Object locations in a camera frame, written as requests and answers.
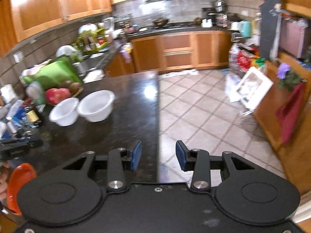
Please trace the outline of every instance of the bottle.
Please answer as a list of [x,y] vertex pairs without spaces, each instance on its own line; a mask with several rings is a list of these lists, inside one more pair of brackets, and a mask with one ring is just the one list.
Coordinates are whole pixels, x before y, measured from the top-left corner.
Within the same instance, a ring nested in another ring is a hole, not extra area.
[[37,110],[33,98],[29,97],[23,102],[23,108],[25,109],[26,118],[28,122],[32,123],[35,127],[41,127],[44,124],[43,117]]

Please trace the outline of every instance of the towel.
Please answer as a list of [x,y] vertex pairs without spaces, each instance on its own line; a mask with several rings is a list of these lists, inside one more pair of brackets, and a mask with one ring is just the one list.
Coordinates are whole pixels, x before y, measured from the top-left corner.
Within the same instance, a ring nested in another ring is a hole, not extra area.
[[304,82],[297,84],[287,103],[276,111],[283,143],[287,143],[294,132],[295,123],[300,113],[300,106],[304,99],[305,87]]

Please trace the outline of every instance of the electrical outlet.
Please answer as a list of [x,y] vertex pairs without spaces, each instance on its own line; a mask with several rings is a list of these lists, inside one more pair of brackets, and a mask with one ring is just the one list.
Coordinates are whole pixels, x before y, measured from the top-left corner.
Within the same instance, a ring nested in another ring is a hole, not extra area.
[[242,10],[241,14],[245,17],[248,17],[248,11],[246,10]]

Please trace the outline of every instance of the white bowl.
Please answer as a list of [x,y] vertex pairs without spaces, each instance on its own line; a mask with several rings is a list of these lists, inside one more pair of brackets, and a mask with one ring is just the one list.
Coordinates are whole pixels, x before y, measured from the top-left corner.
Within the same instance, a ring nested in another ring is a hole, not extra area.
[[81,100],[77,112],[89,122],[105,120],[112,111],[114,98],[114,93],[109,90],[96,91]]
[[49,120],[59,126],[69,126],[78,119],[77,105],[78,98],[67,98],[58,103],[51,111]]

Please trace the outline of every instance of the granite countertop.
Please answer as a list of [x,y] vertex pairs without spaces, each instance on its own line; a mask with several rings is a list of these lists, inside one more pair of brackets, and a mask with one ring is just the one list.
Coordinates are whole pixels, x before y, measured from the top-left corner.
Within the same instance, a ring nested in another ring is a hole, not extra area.
[[[42,174],[86,151],[108,155],[114,148],[128,148],[132,141],[142,141],[142,157],[136,171],[126,171],[128,182],[156,182],[159,144],[159,98],[148,95],[146,87],[159,91],[156,71],[147,71],[84,84],[81,100],[98,90],[111,90],[116,99],[110,116],[101,122],[91,123],[78,117],[76,123],[60,127],[48,120],[52,106],[47,105],[43,115],[46,124],[40,129],[43,146],[31,150],[18,159],[19,164],[29,162]],[[99,170],[95,180],[105,185],[106,171]]]

